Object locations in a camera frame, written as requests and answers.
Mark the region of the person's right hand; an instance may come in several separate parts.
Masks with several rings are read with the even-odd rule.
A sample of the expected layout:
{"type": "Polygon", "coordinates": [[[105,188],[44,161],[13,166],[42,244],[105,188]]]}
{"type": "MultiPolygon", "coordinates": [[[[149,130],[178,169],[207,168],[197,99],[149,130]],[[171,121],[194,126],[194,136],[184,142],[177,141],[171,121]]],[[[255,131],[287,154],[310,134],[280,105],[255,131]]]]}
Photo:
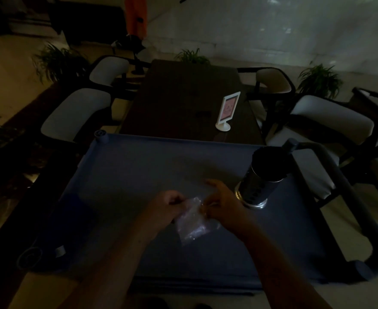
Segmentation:
{"type": "Polygon", "coordinates": [[[255,223],[235,194],[220,180],[207,179],[215,192],[203,201],[200,212],[208,219],[217,220],[241,241],[254,231],[255,223]]]}

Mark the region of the person's left hand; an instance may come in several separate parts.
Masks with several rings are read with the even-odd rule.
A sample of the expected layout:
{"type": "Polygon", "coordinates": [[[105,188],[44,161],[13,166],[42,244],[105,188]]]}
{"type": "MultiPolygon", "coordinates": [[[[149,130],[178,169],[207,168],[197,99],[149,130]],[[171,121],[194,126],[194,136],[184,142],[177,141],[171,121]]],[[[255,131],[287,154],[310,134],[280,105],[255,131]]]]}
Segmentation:
{"type": "Polygon", "coordinates": [[[163,192],[156,195],[141,215],[141,223],[148,232],[155,234],[166,228],[186,209],[164,209],[163,192]]]}

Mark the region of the clear plastic bag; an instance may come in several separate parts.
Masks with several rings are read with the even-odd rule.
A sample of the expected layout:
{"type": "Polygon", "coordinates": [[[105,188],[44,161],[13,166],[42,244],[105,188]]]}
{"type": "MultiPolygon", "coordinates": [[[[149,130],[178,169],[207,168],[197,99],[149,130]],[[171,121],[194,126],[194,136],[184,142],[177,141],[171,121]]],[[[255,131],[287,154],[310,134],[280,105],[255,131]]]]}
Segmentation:
{"type": "Polygon", "coordinates": [[[217,231],[221,224],[208,219],[201,213],[202,200],[199,197],[186,200],[187,209],[174,219],[177,234],[182,246],[192,243],[201,236],[217,231]]]}

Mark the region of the person's left forearm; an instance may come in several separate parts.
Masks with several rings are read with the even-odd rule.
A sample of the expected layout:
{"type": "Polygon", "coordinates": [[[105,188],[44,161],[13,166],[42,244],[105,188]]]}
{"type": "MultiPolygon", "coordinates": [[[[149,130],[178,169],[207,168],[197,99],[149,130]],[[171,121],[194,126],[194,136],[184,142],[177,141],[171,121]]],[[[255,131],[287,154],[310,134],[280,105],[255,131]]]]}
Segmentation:
{"type": "Polygon", "coordinates": [[[120,309],[146,247],[173,220],[137,219],[58,309],[120,309]]]}

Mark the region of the person's right forearm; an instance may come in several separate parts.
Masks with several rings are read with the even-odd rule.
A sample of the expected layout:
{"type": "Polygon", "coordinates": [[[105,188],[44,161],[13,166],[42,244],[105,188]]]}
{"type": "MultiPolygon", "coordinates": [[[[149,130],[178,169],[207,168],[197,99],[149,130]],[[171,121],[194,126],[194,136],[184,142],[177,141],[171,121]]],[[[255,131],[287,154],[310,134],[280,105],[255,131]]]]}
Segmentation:
{"type": "Polygon", "coordinates": [[[248,249],[271,309],[332,309],[256,224],[232,232],[248,249]]]}

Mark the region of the blue utility cart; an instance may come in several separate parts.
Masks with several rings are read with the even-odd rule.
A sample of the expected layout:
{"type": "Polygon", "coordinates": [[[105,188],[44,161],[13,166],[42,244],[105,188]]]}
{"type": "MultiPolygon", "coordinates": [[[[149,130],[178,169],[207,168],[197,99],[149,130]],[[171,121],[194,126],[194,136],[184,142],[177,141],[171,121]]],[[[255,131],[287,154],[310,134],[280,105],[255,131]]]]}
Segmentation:
{"type": "Polygon", "coordinates": [[[285,143],[285,162],[259,145],[107,134],[98,130],[51,217],[17,258],[20,269],[82,278],[159,190],[176,189],[188,210],[147,246],[132,289],[144,292],[252,294],[262,289],[245,246],[199,211],[223,181],[263,231],[315,284],[357,283],[378,275],[378,225],[339,168],[317,144],[285,143]],[[297,151],[317,156],[332,174],[372,246],[365,260],[347,261],[316,204],[297,151]]]}

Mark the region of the dark cylindrical canister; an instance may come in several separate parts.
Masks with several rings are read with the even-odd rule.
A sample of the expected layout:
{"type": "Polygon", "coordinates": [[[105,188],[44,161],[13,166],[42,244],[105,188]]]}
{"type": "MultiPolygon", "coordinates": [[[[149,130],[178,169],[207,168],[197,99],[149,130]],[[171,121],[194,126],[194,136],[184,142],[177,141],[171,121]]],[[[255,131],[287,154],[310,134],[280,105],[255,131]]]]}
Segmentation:
{"type": "Polygon", "coordinates": [[[254,151],[242,180],[234,189],[235,196],[249,209],[262,209],[269,196],[290,173],[290,155],[282,147],[264,146],[254,151]]]}

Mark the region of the white table sign stand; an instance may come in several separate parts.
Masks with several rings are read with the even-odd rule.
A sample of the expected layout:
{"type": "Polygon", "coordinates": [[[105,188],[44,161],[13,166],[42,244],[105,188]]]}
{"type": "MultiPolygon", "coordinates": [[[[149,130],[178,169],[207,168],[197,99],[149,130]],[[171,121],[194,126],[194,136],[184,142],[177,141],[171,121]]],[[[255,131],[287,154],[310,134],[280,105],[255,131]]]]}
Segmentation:
{"type": "Polygon", "coordinates": [[[233,118],[240,94],[241,92],[238,91],[223,97],[217,122],[215,124],[217,130],[227,132],[231,129],[231,126],[227,122],[233,118]]]}

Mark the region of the white cushioned dark chair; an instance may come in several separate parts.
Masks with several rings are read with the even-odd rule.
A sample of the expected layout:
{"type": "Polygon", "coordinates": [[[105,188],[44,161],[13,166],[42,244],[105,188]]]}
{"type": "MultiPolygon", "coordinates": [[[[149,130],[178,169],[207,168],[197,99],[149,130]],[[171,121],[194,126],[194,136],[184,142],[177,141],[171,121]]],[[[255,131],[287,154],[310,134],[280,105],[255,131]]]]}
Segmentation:
{"type": "Polygon", "coordinates": [[[104,55],[90,66],[84,87],[95,88],[109,93],[115,91],[136,92],[145,76],[144,69],[151,63],[114,55],[104,55]]]}
{"type": "Polygon", "coordinates": [[[285,125],[266,139],[281,146],[293,138],[325,147],[351,184],[366,177],[368,164],[378,150],[374,122],[348,107],[312,95],[301,97],[285,118],[285,125]]]}
{"type": "Polygon", "coordinates": [[[108,92],[92,88],[78,89],[49,115],[40,132],[50,139],[73,143],[88,119],[110,104],[111,95],[108,92]]]}
{"type": "Polygon", "coordinates": [[[266,140],[272,126],[279,123],[295,98],[296,88],[284,71],[275,67],[239,67],[238,74],[254,74],[255,85],[245,85],[246,101],[266,140]]]}

